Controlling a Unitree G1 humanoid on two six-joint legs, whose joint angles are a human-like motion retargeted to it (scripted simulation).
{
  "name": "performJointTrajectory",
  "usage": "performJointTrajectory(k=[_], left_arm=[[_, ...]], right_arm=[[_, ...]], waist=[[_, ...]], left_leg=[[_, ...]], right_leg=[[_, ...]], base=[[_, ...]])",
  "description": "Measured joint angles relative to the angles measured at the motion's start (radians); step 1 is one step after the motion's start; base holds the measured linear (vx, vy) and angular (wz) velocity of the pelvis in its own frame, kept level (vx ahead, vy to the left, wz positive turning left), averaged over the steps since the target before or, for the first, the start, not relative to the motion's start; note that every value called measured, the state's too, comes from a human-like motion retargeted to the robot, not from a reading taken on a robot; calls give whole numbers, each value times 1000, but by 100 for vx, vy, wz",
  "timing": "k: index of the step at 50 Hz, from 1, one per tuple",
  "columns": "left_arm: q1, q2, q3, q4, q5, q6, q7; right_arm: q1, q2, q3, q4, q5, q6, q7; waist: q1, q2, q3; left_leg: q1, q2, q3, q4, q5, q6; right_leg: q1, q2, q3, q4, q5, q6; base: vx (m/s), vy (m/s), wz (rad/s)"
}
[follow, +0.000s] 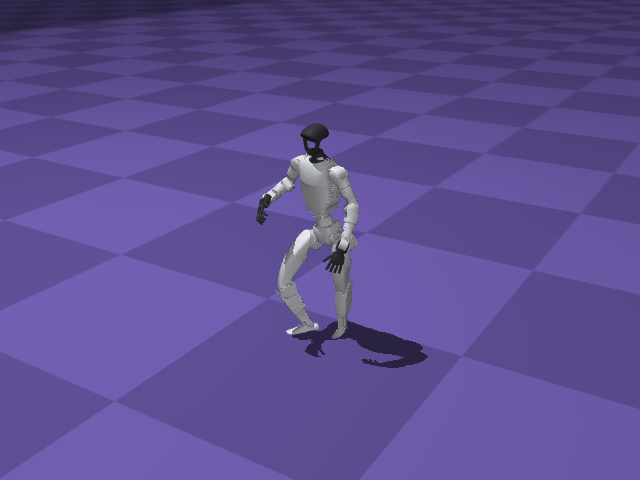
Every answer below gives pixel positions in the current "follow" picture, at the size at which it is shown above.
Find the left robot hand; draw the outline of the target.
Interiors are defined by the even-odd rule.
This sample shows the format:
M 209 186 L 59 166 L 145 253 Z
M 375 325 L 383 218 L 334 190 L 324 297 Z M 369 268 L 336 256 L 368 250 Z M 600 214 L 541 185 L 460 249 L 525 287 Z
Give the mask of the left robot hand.
M 339 267 L 339 271 L 338 271 L 338 273 L 339 273 L 339 274 L 341 273 L 342 265 L 344 264 L 344 254 L 346 254 L 346 253 L 347 253 L 347 250 L 348 250 L 348 248 L 349 248 L 349 245 L 348 245 L 348 247 L 347 247 L 346 251 L 343 251 L 343 250 L 341 250 L 341 249 L 338 249 L 338 246 L 339 246 L 339 244 L 340 244 L 340 241 L 341 241 L 341 239 L 340 239 L 340 240 L 338 241 L 338 243 L 337 243 L 337 246 L 336 246 L 336 248 L 335 248 L 335 249 L 336 249 L 336 251 L 332 252 L 332 255 L 330 255 L 330 256 L 328 256 L 328 257 L 326 257 L 326 258 L 323 260 L 323 262 L 326 262 L 328 259 L 330 259 L 330 258 L 331 258 L 331 259 L 330 259 L 329 264 L 328 264 L 328 265 L 327 265 L 327 267 L 325 268 L 325 269 L 327 270 L 327 269 L 330 267 L 331 263 L 332 263 L 332 266 L 331 266 L 331 268 L 330 268 L 330 271 L 329 271 L 329 272 L 332 272 L 332 270 L 333 270 L 334 266 L 336 265 L 335 270 L 334 270 L 334 273 L 336 273 L 336 271 L 337 271 L 337 269 L 338 269 L 338 265 L 340 265 L 340 267 Z

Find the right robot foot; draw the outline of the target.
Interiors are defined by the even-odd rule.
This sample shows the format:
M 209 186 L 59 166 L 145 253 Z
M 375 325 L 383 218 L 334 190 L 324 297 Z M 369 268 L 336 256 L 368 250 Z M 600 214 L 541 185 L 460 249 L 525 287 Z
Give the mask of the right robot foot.
M 312 325 L 310 325 L 312 326 Z M 317 323 L 313 323 L 313 327 L 308 327 L 305 326 L 305 324 L 301 324 L 295 328 L 289 329 L 286 331 L 287 334 L 293 335 L 293 334 L 300 334 L 300 333 L 304 333 L 304 332 L 308 332 L 308 331 L 312 331 L 312 330 L 317 330 L 319 329 L 320 326 Z

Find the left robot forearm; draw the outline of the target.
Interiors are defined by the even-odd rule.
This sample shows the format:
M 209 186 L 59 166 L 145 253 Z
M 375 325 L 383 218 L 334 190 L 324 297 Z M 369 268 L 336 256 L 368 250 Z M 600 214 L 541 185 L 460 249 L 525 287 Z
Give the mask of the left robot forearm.
M 341 234 L 341 241 L 338 246 L 338 249 L 346 251 L 349 245 L 349 242 L 353 238 L 352 232 L 354 232 L 355 225 L 357 224 L 357 221 L 358 221 L 358 206 L 356 204 L 351 203 L 347 206 L 347 216 L 344 218 L 343 221 L 344 221 L 344 225 L 343 225 L 344 232 L 342 232 Z

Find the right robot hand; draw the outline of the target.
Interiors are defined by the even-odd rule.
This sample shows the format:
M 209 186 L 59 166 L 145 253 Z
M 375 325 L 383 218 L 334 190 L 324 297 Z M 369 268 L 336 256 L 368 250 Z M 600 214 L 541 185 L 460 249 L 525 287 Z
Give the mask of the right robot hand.
M 264 196 L 263 198 L 261 198 L 261 199 L 260 199 L 260 201 L 259 201 L 260 205 L 259 205 L 259 207 L 258 207 L 258 211 L 257 211 L 257 213 L 258 213 L 258 214 L 257 214 L 256 219 L 257 219 L 258 223 L 259 223 L 259 224 L 261 224 L 261 225 L 263 225 L 263 223 L 264 223 L 264 221 L 263 221 L 263 220 L 266 220 L 266 218 L 264 218 L 264 217 L 263 217 L 262 213 L 263 213 L 265 216 L 268 216 L 268 215 L 264 212 L 264 208 L 269 207 L 270 200 L 271 200 L 271 195 L 269 195 L 269 194 L 265 194 L 265 196 Z M 262 220 L 261 218 L 262 218 L 263 220 Z M 262 223 L 262 222 L 263 222 L 263 223 Z

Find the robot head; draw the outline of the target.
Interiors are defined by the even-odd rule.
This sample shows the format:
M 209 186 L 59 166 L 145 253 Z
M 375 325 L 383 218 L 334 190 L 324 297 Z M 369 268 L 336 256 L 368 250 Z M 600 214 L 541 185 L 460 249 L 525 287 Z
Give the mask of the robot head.
M 321 140 L 325 139 L 326 137 L 328 137 L 329 132 L 327 130 L 327 128 L 321 124 L 311 124 L 309 126 L 307 126 L 301 133 L 300 136 L 303 138 L 303 143 L 304 143 L 304 148 L 305 151 L 307 152 L 307 154 L 309 154 L 310 156 L 312 156 L 312 158 L 309 158 L 309 161 L 311 163 L 319 163 L 322 162 L 324 160 L 317 160 L 317 158 L 319 157 L 323 157 L 325 160 L 327 157 L 324 152 L 323 149 L 319 148 L 320 142 Z M 315 143 L 315 148 L 308 148 L 307 145 L 307 140 L 314 142 Z M 327 159 L 328 160 L 328 159 Z M 330 158 L 329 158 L 330 160 Z

